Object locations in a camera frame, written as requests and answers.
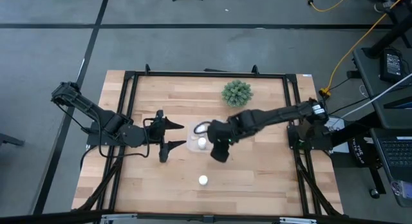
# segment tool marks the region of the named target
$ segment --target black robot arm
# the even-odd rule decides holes
[[[160,144],[159,157],[161,162],[166,162],[169,151],[185,141],[164,143],[165,130],[184,128],[163,117],[163,111],[156,112],[149,126],[138,127],[133,125],[133,120],[125,115],[104,110],[92,101],[88,100],[79,91],[79,87],[73,82],[61,82],[60,86],[51,94],[51,101],[58,106],[75,107],[96,123],[104,136],[114,140],[116,145],[128,145],[138,147],[142,144]],[[83,129],[90,134],[90,129]]]
[[[245,110],[228,117],[226,122],[218,120],[204,122],[209,123],[206,131],[207,138],[214,144],[211,156],[219,162],[226,162],[229,157],[229,145],[255,135],[266,126],[297,119],[305,120],[304,124],[309,123],[309,125],[302,125],[298,131],[301,139],[305,139],[308,133],[316,133],[318,127],[323,127],[328,120],[328,115],[321,104],[314,99],[310,99],[295,106],[270,111]]]

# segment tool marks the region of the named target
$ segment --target green succulent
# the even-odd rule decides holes
[[[221,92],[223,100],[231,107],[241,107],[252,99],[253,93],[250,84],[234,80],[229,82]]]

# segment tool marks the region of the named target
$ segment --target wooden table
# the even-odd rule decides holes
[[[108,71],[99,106],[116,111],[124,71]],[[243,109],[269,110],[285,106],[280,79],[241,79],[251,84],[254,96],[243,108],[229,108],[221,99],[226,83],[234,79],[209,77],[139,77],[132,119],[142,126],[143,118],[164,110],[169,120],[185,129],[167,131],[165,139],[186,140],[190,123],[225,120]],[[297,75],[301,100],[316,98],[310,75]],[[129,98],[131,85],[126,94]],[[290,97],[294,101],[292,86]],[[293,152],[289,150],[286,123],[266,127],[229,149],[227,163],[209,153],[194,153],[185,144],[173,149],[166,163],[158,159],[159,147],[151,146],[149,158],[124,158],[115,210],[118,212],[301,216]],[[145,153],[146,146],[126,148],[126,153]],[[336,210],[341,200],[331,160],[322,151],[312,151],[317,185]],[[84,159],[73,208],[80,207],[96,189],[106,159],[96,149]],[[207,175],[201,186],[198,178]],[[106,191],[108,206],[111,184]],[[309,208],[312,195],[306,185]]]

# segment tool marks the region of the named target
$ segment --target black cable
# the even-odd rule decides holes
[[[331,90],[333,90],[333,89],[335,89],[335,88],[337,88],[337,87],[339,87],[340,85],[344,84],[344,83],[347,82],[348,80],[349,80],[349,79],[346,79],[346,80],[344,80],[343,82],[339,83],[338,85],[330,88],[330,89],[328,90],[328,92],[331,91]]]
[[[204,121],[204,122],[201,122],[200,124],[198,124],[198,125],[196,125],[196,127],[194,127],[194,129],[193,129],[193,133],[194,134],[203,134],[203,133],[206,133],[207,132],[207,129],[205,130],[205,131],[202,131],[202,132],[196,132],[196,130],[198,129],[198,127],[200,127],[200,126],[202,126],[202,125],[204,125],[204,124],[211,124],[211,122],[210,121]]]
[[[76,122],[76,124],[78,124],[82,129],[85,129],[82,124],[80,124],[75,118],[73,118],[66,110],[64,110],[62,107],[60,107],[60,105],[56,104],[58,108],[60,108],[60,110],[62,110],[66,115],[68,115],[74,122]]]
[[[332,115],[332,114],[334,114],[334,113],[336,113],[336,112],[338,112],[338,111],[340,111],[340,110],[342,110],[342,109],[345,109],[345,108],[347,108],[347,107],[350,107],[350,106],[353,106],[353,105],[355,105],[355,104],[358,104],[359,102],[363,102],[363,101],[365,101],[365,100],[367,100],[367,99],[370,99],[370,98],[368,97],[368,98],[364,98],[364,99],[361,99],[361,100],[356,101],[356,102],[352,102],[352,103],[349,104],[349,105],[346,105],[346,106],[343,106],[343,107],[341,107],[341,108],[339,108],[339,109],[336,109],[335,111],[329,113],[329,115]]]
[[[82,158],[80,159],[80,170],[81,170],[82,167],[83,167],[84,157],[86,157],[86,155],[87,155],[91,150],[93,150],[95,147],[96,147],[95,145],[91,145],[91,146],[89,147],[89,149],[83,153]]]
[[[83,130],[85,130],[85,128],[75,119],[73,118],[69,113],[67,113],[67,111],[65,111],[62,107],[60,107],[60,105],[56,104],[57,107],[62,110],[66,115],[68,115],[74,122],[76,122],[77,125],[79,125]],[[82,169],[83,167],[83,161],[84,161],[84,157],[86,157],[86,155],[95,148],[96,146],[90,146],[90,148],[85,151],[82,155],[82,158],[80,159],[80,169]]]
[[[321,95],[322,97],[322,101],[320,101],[320,103],[323,103],[323,107],[325,108],[326,112],[328,112],[328,105],[326,104],[326,98]]]
[[[96,117],[97,117],[97,124],[98,124],[98,152],[100,153],[101,156],[103,156],[104,158],[122,158],[122,157],[126,157],[126,156],[142,156],[143,158],[147,158],[149,156],[149,152],[150,152],[150,146],[149,146],[149,138],[148,138],[148,134],[146,131],[146,126],[145,126],[145,121],[148,120],[147,118],[145,118],[143,120],[143,127],[144,127],[144,134],[147,140],[147,153],[146,155],[143,155],[142,153],[130,153],[130,154],[124,154],[122,156],[106,156],[105,154],[103,154],[102,152],[102,126],[100,124],[100,116],[97,114],[96,111],[92,110],[92,112],[95,113]]]

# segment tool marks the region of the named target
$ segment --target white ball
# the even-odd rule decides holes
[[[206,131],[206,127],[204,125],[200,125],[198,126],[198,128],[196,128],[197,133],[204,132],[204,131]]]
[[[198,145],[200,149],[205,149],[206,148],[206,139],[205,138],[199,138],[198,140]]]
[[[199,183],[201,185],[206,185],[207,184],[207,176],[205,176],[205,175],[200,176],[199,177]]]

